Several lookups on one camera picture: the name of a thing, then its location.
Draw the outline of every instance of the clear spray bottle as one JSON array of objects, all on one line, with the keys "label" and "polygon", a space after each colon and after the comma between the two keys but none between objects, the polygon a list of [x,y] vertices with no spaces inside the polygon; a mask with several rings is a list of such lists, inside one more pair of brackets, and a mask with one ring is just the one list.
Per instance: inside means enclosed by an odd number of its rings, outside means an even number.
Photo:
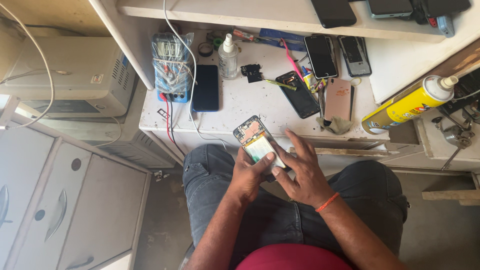
[{"label": "clear spray bottle", "polygon": [[226,80],[233,80],[237,77],[237,57],[239,50],[233,44],[232,35],[227,34],[225,41],[218,48],[218,68],[220,76]]}]

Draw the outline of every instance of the drawer handle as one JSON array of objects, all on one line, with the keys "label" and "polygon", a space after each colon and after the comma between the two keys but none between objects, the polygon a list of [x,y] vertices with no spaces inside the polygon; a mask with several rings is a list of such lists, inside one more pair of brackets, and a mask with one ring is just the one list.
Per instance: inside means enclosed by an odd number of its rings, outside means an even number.
[{"label": "drawer handle", "polygon": [[93,257],[90,257],[88,258],[88,260],[84,263],[81,263],[81,264],[77,264],[77,265],[74,265],[74,266],[70,266],[70,267],[67,267],[65,268],[65,270],[72,270],[72,269],[77,269],[77,268],[80,268],[82,266],[85,266],[85,265],[89,265],[90,263],[92,263],[92,261],[94,260]]},{"label": "drawer handle", "polygon": [[9,203],[8,188],[7,188],[7,185],[4,184],[3,187],[0,189],[0,228],[4,223],[13,222],[13,221],[5,220],[8,212],[8,203]]},{"label": "drawer handle", "polygon": [[59,202],[61,203],[61,214],[55,225],[50,227],[47,231],[47,235],[45,236],[45,242],[52,237],[52,235],[58,230],[60,227],[63,218],[65,217],[65,213],[67,212],[67,193],[65,189],[62,189],[59,197]]}]

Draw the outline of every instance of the screwdriver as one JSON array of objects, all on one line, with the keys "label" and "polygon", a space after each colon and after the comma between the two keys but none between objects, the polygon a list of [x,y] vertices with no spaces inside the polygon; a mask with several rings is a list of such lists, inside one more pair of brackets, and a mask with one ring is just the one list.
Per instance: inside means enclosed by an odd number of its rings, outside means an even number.
[{"label": "screwdriver", "polygon": [[268,80],[268,79],[263,79],[263,78],[262,78],[262,80],[264,80],[264,81],[266,81],[266,82],[268,82],[268,83],[274,84],[274,85],[286,87],[286,88],[288,88],[288,89],[290,89],[290,90],[293,90],[293,91],[297,91],[297,87],[296,87],[296,86],[289,86],[289,85],[281,84],[281,83],[279,83],[279,82],[277,82],[277,81]]}]

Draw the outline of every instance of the white nozzle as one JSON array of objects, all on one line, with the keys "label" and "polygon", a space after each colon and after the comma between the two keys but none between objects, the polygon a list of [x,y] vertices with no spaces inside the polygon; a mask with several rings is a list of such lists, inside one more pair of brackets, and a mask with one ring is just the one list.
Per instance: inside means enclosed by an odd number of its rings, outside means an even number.
[{"label": "white nozzle", "polygon": [[233,52],[233,40],[231,34],[227,34],[225,37],[225,41],[223,42],[223,50],[225,52]]},{"label": "white nozzle", "polygon": [[455,76],[440,79],[440,85],[445,89],[451,89],[456,83],[458,83],[458,78]]}]

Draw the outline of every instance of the man's left hand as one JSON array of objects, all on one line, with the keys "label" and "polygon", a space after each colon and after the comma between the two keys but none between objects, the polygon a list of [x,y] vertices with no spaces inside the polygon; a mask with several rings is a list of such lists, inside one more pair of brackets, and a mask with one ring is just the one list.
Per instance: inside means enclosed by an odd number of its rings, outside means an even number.
[{"label": "man's left hand", "polygon": [[240,147],[227,193],[238,196],[241,201],[253,202],[257,198],[260,183],[264,180],[262,172],[270,166],[274,158],[275,154],[270,152],[254,164],[243,147]]}]

